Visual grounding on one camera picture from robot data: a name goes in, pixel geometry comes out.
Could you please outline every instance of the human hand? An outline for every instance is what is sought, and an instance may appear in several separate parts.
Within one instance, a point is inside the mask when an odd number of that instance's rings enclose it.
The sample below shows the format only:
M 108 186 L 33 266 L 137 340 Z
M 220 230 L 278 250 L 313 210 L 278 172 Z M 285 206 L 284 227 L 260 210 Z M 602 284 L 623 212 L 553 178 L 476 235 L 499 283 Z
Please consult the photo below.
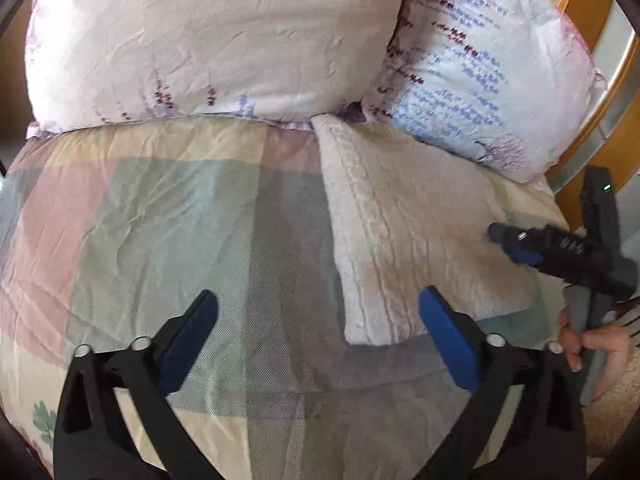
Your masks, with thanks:
M 593 398 L 597 399 L 618 382 L 625 373 L 631 359 L 631 338 L 620 325 L 607 324 L 595 330 L 589 330 L 582 337 L 569 329 L 569 312 L 563 309 L 558 318 L 560 335 L 558 342 L 564 347 L 564 355 L 572 371 L 582 369 L 580 350 L 582 347 L 607 351 L 607 361 L 602 371 L 602 378 L 595 389 Z

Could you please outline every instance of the blue gripper pad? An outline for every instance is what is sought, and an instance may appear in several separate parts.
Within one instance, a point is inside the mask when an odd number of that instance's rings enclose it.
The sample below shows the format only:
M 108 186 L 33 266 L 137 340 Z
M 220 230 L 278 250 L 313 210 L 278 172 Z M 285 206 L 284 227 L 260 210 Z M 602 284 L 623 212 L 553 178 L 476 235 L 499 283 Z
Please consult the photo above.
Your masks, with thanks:
M 164 396 L 177 392 L 218 320 L 218 298 L 203 290 L 184 314 L 187 318 L 162 354 L 158 387 Z
M 480 334 L 482 331 L 469 316 L 453 312 L 434 286 L 421 292 L 418 308 L 420 318 L 456 386 L 474 394 L 480 387 L 479 359 L 474 346 L 479 334 L 474 330 L 478 330 Z M 467 340 L 470 334 L 475 341 Z

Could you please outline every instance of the plaid blanket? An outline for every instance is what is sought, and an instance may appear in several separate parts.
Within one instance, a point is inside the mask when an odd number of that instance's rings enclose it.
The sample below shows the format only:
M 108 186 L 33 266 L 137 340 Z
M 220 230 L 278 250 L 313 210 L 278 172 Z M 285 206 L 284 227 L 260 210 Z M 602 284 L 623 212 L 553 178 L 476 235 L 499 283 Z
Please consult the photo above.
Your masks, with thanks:
M 168 400 L 226 478 L 415 475 L 467 395 L 426 335 L 345 343 L 319 168 L 312 133 L 231 118 L 28 141 L 0 194 L 0 402 L 49 468 L 73 348 L 124 348 L 208 288 L 218 324 Z M 513 316 L 490 328 L 551 334 L 546 303 Z

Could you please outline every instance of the finger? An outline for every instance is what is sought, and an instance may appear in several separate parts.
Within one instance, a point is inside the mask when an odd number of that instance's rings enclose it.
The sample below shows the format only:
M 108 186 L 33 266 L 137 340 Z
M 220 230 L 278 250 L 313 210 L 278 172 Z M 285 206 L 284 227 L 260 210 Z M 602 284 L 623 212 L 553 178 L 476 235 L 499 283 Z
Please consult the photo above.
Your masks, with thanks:
M 582 342 L 580 341 L 580 336 L 578 336 L 574 332 L 571 332 L 571 330 L 569 330 L 567 327 L 562 327 L 560 329 L 558 342 L 566 350 L 574 354 L 580 353 L 580 350 L 582 349 Z
M 582 335 L 582 344 L 591 350 L 603 349 L 609 352 L 629 353 L 631 338 L 620 325 L 608 324 Z
M 558 316 L 558 326 L 567 326 L 569 324 L 569 310 L 564 308 Z
M 564 356 L 566 357 L 566 361 L 569 363 L 569 368 L 571 368 L 572 372 L 579 372 L 582 370 L 582 359 L 580 359 L 578 354 L 565 351 Z

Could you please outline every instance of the silver screw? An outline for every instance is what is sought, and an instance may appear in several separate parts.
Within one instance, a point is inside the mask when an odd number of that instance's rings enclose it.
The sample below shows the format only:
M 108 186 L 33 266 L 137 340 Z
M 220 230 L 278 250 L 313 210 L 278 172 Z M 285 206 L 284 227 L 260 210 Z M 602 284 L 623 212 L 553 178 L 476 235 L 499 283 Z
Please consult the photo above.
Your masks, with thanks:
M 146 336 L 134 339 L 133 343 L 131 343 L 131 349 L 136 351 L 136 352 L 140 352 L 141 350 L 145 350 L 145 349 L 149 348 L 150 346 L 151 346 L 151 339 L 149 339 Z
M 560 355 L 562 352 L 564 352 L 564 348 L 562 348 L 562 345 L 557 341 L 552 341 L 551 343 L 549 343 L 547 345 L 547 348 L 549 348 L 549 350 L 557 355 Z
M 84 357 L 90 351 L 91 351 L 91 347 L 89 345 L 80 345 L 80 346 L 76 347 L 76 350 L 74 351 L 74 356 L 75 357 Z
M 496 348 L 502 348 L 507 344 L 505 338 L 503 338 L 500 334 L 489 334 L 486 337 L 486 341 Z

